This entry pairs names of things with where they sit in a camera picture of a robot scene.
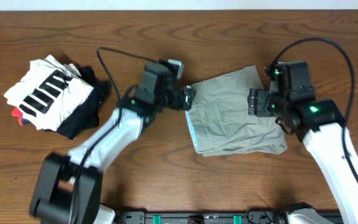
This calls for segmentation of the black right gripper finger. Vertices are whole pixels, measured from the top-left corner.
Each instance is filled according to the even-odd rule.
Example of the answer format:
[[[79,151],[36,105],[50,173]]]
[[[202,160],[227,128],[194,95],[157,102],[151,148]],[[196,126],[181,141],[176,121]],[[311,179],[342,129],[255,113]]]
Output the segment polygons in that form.
[[[267,117],[268,111],[266,108],[268,91],[263,89],[252,88],[247,97],[248,115],[257,117]]]
[[[271,93],[262,94],[262,117],[277,117],[275,112],[275,97],[276,95]]]

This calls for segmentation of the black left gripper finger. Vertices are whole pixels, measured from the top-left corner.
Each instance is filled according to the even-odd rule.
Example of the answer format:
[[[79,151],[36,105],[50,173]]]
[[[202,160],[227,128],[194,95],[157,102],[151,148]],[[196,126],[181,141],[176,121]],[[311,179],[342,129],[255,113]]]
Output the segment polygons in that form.
[[[196,90],[192,86],[187,85],[186,87],[184,87],[184,95],[185,95],[185,104],[191,105],[196,95]]]
[[[193,97],[191,95],[183,95],[178,102],[178,109],[188,111],[191,109]]]

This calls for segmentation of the khaki green shorts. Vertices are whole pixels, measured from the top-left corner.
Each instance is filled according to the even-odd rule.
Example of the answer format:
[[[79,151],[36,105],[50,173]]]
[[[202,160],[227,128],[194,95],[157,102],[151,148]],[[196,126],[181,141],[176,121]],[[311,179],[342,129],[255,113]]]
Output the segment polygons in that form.
[[[196,153],[205,157],[251,152],[281,154],[288,149],[285,134],[274,117],[248,114],[249,90],[264,87],[255,65],[192,87],[196,95],[185,115]]]

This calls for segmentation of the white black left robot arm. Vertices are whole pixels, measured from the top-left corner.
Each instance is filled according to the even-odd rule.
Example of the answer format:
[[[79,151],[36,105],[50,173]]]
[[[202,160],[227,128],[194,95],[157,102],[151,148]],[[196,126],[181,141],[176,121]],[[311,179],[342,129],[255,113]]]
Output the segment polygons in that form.
[[[190,86],[178,88],[184,64],[169,59],[145,65],[139,85],[129,88],[111,117],[67,155],[43,161],[29,213],[42,223],[113,223],[116,213],[101,204],[103,175],[118,155],[152,124],[165,108],[189,110]]]

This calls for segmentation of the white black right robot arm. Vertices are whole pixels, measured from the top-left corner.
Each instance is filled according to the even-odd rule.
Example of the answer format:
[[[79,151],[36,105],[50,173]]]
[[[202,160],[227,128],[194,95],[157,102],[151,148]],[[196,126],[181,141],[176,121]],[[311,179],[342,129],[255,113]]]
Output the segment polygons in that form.
[[[270,88],[250,89],[248,113],[274,117],[312,155],[329,185],[344,223],[358,223],[358,155],[333,100],[317,100],[308,64],[280,62],[265,68]]]

